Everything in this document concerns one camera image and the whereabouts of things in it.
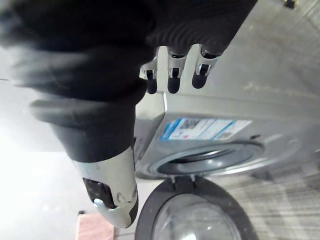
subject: silver washing machine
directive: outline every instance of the silver washing machine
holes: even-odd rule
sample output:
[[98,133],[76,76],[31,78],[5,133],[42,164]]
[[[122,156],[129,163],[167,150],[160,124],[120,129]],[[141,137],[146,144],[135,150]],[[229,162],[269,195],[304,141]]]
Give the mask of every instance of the silver washing machine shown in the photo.
[[158,92],[136,107],[134,152],[138,178],[165,181],[142,209],[137,240],[258,239],[237,201],[205,177],[318,164],[319,10],[259,1],[202,89],[192,87],[198,45],[176,94],[159,49]]

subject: robotic arm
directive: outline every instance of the robotic arm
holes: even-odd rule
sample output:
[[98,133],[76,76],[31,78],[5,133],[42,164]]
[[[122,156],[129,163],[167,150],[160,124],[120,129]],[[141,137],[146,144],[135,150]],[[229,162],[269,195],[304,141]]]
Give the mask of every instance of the robotic arm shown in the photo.
[[16,56],[11,81],[39,93],[32,113],[50,123],[92,203],[116,227],[138,212],[135,105],[146,89],[157,91],[157,47],[168,46],[168,90],[176,93],[190,47],[202,44],[192,80],[201,88],[255,3],[1,2],[0,44]]

